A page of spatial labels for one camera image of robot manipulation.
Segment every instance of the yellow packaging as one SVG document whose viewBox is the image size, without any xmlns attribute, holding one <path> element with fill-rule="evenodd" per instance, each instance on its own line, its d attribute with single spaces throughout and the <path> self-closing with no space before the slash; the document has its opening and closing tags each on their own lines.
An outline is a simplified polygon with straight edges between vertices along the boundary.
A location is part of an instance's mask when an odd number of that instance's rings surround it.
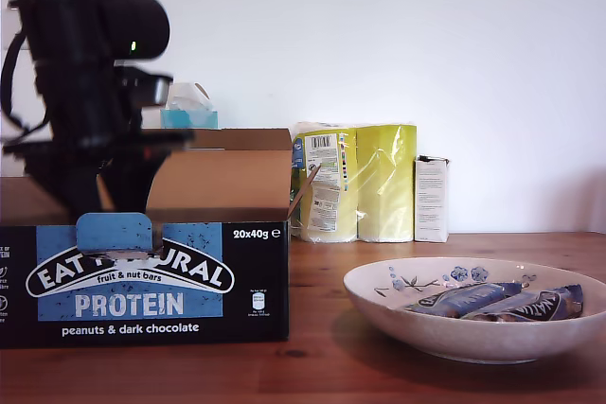
<svg viewBox="0 0 606 404">
<path fill-rule="evenodd" d="M 417 127 L 357 129 L 358 237 L 401 242 L 414 238 L 414 163 Z"/>
<path fill-rule="evenodd" d="M 345 242 L 357 238 L 358 185 L 356 131 L 325 128 L 294 140 L 294 172 L 299 181 L 320 166 L 300 204 L 298 234 L 307 241 Z"/>
</svg>

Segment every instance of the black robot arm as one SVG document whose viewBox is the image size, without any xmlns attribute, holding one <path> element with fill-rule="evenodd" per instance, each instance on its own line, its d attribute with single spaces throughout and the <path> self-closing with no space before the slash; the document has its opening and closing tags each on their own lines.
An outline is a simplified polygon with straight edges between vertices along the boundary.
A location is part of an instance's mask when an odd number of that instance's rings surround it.
<svg viewBox="0 0 606 404">
<path fill-rule="evenodd" d="M 188 132 L 141 131 L 141 108 L 166 102 L 172 78 L 124 62 L 154 59 L 169 43 L 169 19 L 155 0 L 11 0 L 22 31 L 5 60 L 3 112 L 23 134 L 4 146 L 73 218 L 101 210 L 101 175 L 119 211 L 145 211 L 153 175 Z M 30 132 L 11 111 L 19 39 L 27 38 L 36 89 L 52 140 Z"/>
</svg>

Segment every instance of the cardboard box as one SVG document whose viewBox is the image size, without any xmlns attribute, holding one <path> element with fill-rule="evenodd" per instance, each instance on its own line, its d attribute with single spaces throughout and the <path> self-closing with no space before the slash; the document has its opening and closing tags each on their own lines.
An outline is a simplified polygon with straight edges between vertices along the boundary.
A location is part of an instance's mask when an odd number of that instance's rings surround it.
<svg viewBox="0 0 606 404">
<path fill-rule="evenodd" d="M 415 241 L 448 239 L 446 177 L 448 160 L 420 156 L 415 162 Z"/>
<path fill-rule="evenodd" d="M 0 348 L 288 338 L 288 130 L 199 130 L 192 147 L 162 165 L 146 216 L 65 225 L 29 178 L 1 179 Z M 151 245 L 162 258 L 89 255 Z"/>
</svg>

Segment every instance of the white box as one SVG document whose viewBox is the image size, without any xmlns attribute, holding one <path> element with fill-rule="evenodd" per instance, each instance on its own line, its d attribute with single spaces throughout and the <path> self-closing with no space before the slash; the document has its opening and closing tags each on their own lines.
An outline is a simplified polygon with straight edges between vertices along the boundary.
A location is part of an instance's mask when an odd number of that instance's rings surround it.
<svg viewBox="0 0 606 404">
<path fill-rule="evenodd" d="M 415 162 L 415 241 L 448 239 L 447 171 L 445 158 L 420 156 Z"/>
</svg>

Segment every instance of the bowl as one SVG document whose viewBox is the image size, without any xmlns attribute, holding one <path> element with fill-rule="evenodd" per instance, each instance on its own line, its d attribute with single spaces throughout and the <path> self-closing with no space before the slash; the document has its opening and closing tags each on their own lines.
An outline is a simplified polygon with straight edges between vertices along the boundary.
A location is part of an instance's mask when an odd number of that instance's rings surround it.
<svg viewBox="0 0 606 404">
<path fill-rule="evenodd" d="M 521 282 L 525 290 L 581 284 L 583 312 L 578 319 L 564 321 L 497 323 L 401 309 L 420 298 L 481 282 Z M 472 257 L 404 258 L 353 269 L 344 283 L 353 305 L 381 331 L 450 360 L 533 361 L 589 342 L 606 328 L 606 284 L 542 265 Z"/>
</svg>

